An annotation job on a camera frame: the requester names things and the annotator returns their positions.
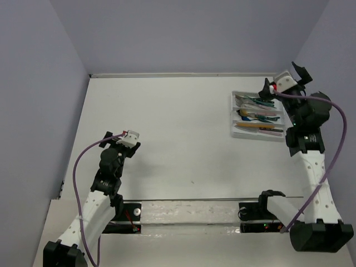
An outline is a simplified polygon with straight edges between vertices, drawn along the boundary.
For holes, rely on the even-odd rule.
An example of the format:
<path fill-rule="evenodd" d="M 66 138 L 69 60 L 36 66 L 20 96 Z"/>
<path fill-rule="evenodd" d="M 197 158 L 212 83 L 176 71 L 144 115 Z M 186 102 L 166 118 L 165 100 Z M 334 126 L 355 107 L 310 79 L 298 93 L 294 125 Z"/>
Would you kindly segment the gold spoon orange handle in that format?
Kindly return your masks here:
<path fill-rule="evenodd" d="M 260 124 L 260 123 L 242 123 L 238 122 L 235 124 L 238 127 L 249 127 L 249 128 L 275 128 L 274 125 Z"/>

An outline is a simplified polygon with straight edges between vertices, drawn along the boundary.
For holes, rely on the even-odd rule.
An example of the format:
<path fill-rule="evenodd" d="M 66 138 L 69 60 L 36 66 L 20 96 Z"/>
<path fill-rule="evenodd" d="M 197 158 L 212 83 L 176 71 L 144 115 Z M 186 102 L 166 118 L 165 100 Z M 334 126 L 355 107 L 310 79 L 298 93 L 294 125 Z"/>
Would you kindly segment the silver fork slim handle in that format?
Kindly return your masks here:
<path fill-rule="evenodd" d="M 258 109 L 259 106 L 258 105 L 253 105 L 250 103 L 243 103 L 243 102 L 235 102 L 236 106 L 239 108 L 252 108 L 252 109 Z"/>

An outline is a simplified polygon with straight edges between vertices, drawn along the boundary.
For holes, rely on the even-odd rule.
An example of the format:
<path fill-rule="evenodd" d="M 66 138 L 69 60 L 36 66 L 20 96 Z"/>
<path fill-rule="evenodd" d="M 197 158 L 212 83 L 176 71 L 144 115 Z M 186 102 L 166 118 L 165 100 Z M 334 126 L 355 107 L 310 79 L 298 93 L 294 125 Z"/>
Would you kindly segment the knife black speckled handle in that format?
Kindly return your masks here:
<path fill-rule="evenodd" d="M 248 127 L 248 128 L 253 131 L 267 131 L 267 132 L 278 132 L 278 133 L 284 132 L 283 129 L 279 129 L 279 128 L 268 128 L 268 127 Z"/>

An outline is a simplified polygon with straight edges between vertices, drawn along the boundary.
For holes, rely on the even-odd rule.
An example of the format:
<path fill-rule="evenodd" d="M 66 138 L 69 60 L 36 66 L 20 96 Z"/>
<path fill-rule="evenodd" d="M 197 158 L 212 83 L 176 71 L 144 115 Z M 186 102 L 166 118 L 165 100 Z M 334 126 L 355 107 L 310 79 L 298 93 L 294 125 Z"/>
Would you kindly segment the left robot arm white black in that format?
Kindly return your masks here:
<path fill-rule="evenodd" d="M 42 254 L 43 266 L 99 266 L 100 257 L 91 249 L 101 251 L 101 235 L 106 226 L 123 213 L 123 197 L 118 193 L 125 160 L 133 157 L 140 147 L 139 133 L 128 130 L 119 135 L 107 132 L 102 140 L 85 148 L 77 157 L 72 170 L 72 183 L 78 214 L 56 241 L 49 241 Z M 103 148 L 98 170 L 85 202 L 81 202 L 77 187 L 77 167 L 91 148 Z"/>

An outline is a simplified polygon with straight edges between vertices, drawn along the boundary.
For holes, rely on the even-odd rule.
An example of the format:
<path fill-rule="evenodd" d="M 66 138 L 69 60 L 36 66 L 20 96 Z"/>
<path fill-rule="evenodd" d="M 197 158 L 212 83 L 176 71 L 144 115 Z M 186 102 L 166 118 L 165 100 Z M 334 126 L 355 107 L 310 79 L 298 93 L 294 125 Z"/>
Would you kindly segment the gold utensil teal handle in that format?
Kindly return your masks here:
<path fill-rule="evenodd" d="M 248 113 L 248 112 L 245 112 L 243 110 L 237 110 L 236 113 L 242 117 L 242 116 L 246 116 L 248 118 L 263 118 L 265 120 L 269 120 L 269 121 L 277 121 L 279 118 L 275 118 L 275 117 L 266 117 L 266 116 L 258 116 L 258 115 L 255 115 L 254 113 Z"/>

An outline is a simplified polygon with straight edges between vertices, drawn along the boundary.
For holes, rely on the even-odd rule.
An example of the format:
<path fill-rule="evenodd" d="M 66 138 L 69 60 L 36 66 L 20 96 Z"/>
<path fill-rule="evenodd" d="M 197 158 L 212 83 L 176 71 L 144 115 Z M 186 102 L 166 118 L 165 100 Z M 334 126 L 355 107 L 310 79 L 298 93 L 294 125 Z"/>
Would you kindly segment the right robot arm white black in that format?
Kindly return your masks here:
<path fill-rule="evenodd" d="M 295 251 L 336 253 L 353 236 L 351 224 L 346 224 L 334 203 L 328 176 L 343 148 L 347 134 L 347 118 L 344 111 L 322 92 L 306 95 L 306 85 L 313 79 L 305 67 L 292 66 L 300 79 L 289 71 L 265 80 L 259 97 L 263 100 L 278 100 L 289 117 L 285 142 L 290 157 L 300 173 L 300 185 L 305 203 L 298 209 L 280 191 L 261 193 L 256 204 L 260 217 L 274 215 L 281 221 L 281 233 L 288 232 Z M 336 153 L 328 167 L 325 166 L 325 146 L 321 126 L 330 118 L 335 108 L 343 121 L 342 136 Z"/>

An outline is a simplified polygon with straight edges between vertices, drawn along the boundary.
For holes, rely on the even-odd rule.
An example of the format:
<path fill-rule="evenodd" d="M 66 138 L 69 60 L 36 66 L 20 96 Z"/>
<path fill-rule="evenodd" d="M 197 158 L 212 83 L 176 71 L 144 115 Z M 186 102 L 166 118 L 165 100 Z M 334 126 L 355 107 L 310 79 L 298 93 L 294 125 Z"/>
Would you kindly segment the silver spoon pink handle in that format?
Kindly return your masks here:
<path fill-rule="evenodd" d="M 277 114 L 270 113 L 270 112 L 256 112 L 255 115 L 258 115 L 258 116 L 269 116 L 269 117 L 277 116 Z"/>

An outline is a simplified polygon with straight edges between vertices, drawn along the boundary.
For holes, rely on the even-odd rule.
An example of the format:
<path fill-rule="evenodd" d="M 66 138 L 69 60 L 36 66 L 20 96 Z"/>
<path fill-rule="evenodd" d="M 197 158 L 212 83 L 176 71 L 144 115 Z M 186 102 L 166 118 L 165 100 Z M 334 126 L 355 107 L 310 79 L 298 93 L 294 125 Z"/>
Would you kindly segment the blue spoon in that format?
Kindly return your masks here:
<path fill-rule="evenodd" d="M 264 123 L 274 123 L 274 121 L 265 120 L 263 118 L 248 118 L 246 116 L 242 116 L 241 119 L 243 121 L 260 121 L 260 122 L 264 122 Z"/>

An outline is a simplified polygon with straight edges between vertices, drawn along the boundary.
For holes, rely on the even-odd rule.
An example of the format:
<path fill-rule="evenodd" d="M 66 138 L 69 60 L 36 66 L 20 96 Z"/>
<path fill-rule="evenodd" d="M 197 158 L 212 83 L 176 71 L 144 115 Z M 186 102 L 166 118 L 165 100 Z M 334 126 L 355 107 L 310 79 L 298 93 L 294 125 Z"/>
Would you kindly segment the teal fork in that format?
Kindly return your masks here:
<path fill-rule="evenodd" d="M 261 105 L 266 105 L 266 106 L 268 105 L 268 106 L 274 106 L 275 107 L 274 102 L 271 101 L 271 100 L 263 100 L 262 98 L 250 97 L 250 96 L 248 96 L 248 98 L 250 98 L 250 100 L 253 101 L 254 103 L 259 103 Z"/>

